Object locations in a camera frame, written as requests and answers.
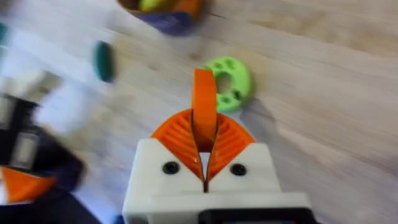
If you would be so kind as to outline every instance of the green ring toy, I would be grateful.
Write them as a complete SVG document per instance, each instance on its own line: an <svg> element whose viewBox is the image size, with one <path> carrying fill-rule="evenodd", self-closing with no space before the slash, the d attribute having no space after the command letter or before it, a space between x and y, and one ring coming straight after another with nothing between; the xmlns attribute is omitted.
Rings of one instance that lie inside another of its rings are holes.
<svg viewBox="0 0 398 224"><path fill-rule="evenodd" d="M217 90L217 110L228 112L242 107L251 96L252 80L249 69L232 57L219 57L206 63L205 69L213 71L216 82L221 76L231 78L231 88L219 93Z"/></svg>

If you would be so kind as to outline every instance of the yellow object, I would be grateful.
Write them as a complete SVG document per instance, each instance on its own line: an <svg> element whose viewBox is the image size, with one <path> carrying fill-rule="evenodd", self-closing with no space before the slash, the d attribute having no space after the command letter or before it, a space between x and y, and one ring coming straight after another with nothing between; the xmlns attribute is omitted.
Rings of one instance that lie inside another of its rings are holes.
<svg viewBox="0 0 398 224"><path fill-rule="evenodd" d="M150 11L163 1L164 0L141 0L139 2L139 9L142 11Z"/></svg>

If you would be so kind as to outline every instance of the orange plastic piece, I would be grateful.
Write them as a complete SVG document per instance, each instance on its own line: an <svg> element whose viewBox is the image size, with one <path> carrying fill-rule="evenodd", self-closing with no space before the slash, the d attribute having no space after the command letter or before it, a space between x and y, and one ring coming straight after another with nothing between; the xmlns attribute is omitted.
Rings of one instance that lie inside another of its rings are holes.
<svg viewBox="0 0 398 224"><path fill-rule="evenodd" d="M202 7L202 0L180 0L174 6L174 11L184 11L196 17Z"/></svg>
<svg viewBox="0 0 398 224"><path fill-rule="evenodd" d="M216 82L211 70L195 69L193 77L193 133L200 152L210 152L217 129Z"/></svg>
<svg viewBox="0 0 398 224"><path fill-rule="evenodd" d="M1 172L9 203L35 200L55 183L52 177L35 177L6 167L2 167Z"/></svg>
<svg viewBox="0 0 398 224"><path fill-rule="evenodd" d="M210 70L195 70L192 109L179 112L152 135L203 180L199 152L211 152L207 183L250 143L237 122L216 112L216 84Z"/></svg>
<svg viewBox="0 0 398 224"><path fill-rule="evenodd" d="M175 114L164 122L151 137L158 139L199 179L203 180L200 156L191 128L191 115L192 110Z"/></svg>
<svg viewBox="0 0 398 224"><path fill-rule="evenodd" d="M218 114L218 132L207 167L207 181L227 166L250 143L251 135L233 119Z"/></svg>

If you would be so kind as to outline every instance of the wood grain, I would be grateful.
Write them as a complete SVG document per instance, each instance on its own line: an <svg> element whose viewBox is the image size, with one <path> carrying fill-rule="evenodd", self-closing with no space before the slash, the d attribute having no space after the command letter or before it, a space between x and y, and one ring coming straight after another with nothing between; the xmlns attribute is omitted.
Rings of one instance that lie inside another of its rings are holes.
<svg viewBox="0 0 398 224"><path fill-rule="evenodd" d="M308 193L323 223L398 223L394 0L214 0L185 37L157 32L114 1L25 0L10 12L2 72L36 65L66 80L44 102L43 122L87 162L85 186L116 210L138 140L190 106L194 68L229 55L256 81L239 122L270 145L285 191ZM97 40L116 50L111 86L91 67Z"/></svg>

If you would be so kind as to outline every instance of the orange gripper jaw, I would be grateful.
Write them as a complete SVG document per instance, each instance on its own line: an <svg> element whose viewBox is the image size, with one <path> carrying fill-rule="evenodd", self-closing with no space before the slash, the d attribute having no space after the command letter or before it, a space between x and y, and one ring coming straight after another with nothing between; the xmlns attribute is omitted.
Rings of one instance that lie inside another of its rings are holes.
<svg viewBox="0 0 398 224"><path fill-rule="evenodd" d="M206 181L227 166L254 139L238 123L216 112L216 83L211 70L196 69L192 109L173 115L152 135L204 180L199 152L210 152Z"/></svg>

